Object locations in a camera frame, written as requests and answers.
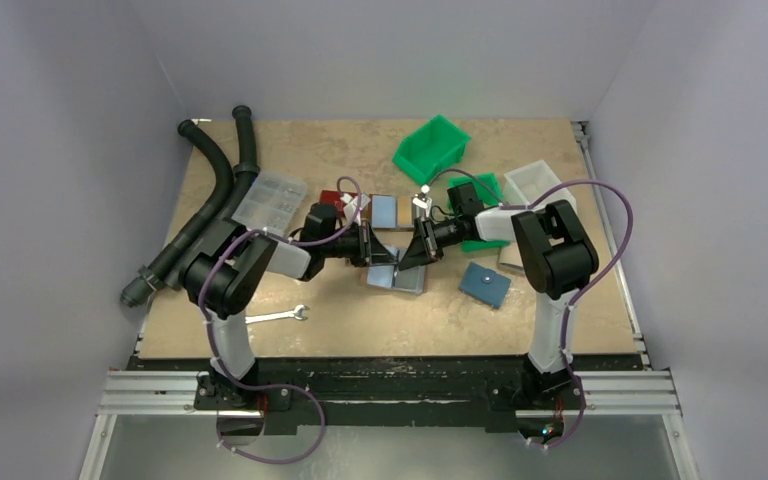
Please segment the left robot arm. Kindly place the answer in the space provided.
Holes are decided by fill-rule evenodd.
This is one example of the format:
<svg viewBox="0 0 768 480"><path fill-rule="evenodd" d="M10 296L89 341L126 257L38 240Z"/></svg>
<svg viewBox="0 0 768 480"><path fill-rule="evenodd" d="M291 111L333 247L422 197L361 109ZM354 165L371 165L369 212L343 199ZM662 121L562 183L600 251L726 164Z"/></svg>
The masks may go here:
<svg viewBox="0 0 768 480"><path fill-rule="evenodd" d="M328 259L358 268L398 262L368 223L349 219L340 224L336 206L329 203L313 204L297 241L234 220L211 229L206 245L186 261L180 283L205 316L212 370L236 386L256 390L256 382L246 378L256 358L245 311L261 280L276 273L306 282Z"/></svg>

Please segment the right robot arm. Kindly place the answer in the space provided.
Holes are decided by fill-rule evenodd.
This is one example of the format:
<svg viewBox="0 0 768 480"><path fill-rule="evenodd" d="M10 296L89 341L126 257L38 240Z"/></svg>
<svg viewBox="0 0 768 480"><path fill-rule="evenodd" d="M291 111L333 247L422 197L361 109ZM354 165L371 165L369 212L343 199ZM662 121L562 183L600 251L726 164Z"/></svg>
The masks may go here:
<svg viewBox="0 0 768 480"><path fill-rule="evenodd" d="M465 241L514 242L525 277L537 293L528 352L532 368L544 375L568 369L573 304L597 272L599 257L572 203L547 198L580 183L553 186L533 204L495 207L484 205L472 183L451 187L447 195L454 216L441 222L426 217L415 220L411 243L397 268L435 263L443 258L446 247Z"/></svg>

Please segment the pink leather card holder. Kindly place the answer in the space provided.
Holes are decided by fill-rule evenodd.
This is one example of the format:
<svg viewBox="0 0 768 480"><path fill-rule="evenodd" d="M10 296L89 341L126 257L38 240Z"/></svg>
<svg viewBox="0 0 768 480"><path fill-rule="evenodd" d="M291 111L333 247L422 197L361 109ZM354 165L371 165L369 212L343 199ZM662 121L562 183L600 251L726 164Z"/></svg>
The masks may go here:
<svg viewBox="0 0 768 480"><path fill-rule="evenodd" d="M426 267L399 270L396 264L375 265L366 269L360 283L370 288L420 295L426 291Z"/></svg>

